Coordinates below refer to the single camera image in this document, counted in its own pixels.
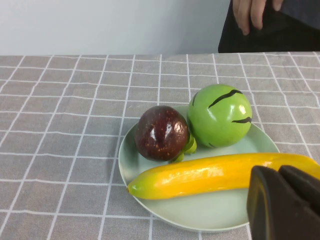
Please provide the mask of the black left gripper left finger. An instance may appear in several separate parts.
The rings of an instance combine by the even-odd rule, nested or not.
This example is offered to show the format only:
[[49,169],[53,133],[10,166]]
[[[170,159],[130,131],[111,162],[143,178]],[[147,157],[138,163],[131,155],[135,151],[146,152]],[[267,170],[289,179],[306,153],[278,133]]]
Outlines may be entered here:
[[320,215],[290,187],[279,171],[251,170],[247,216],[253,240],[318,240]]

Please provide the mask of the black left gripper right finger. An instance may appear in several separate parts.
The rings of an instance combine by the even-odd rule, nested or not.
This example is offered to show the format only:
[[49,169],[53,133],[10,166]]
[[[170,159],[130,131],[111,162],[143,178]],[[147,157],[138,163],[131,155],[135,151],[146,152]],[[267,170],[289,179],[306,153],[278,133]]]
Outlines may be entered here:
[[313,212],[319,215],[320,180],[291,165],[281,166],[278,172]]

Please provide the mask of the person's right hand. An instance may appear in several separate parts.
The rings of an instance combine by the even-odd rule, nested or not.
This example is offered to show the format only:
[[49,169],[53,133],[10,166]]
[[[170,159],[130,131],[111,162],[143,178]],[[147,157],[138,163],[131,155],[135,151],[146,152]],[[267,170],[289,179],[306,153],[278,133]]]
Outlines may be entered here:
[[286,27],[281,15],[282,0],[234,0],[233,15],[243,35],[269,34]]

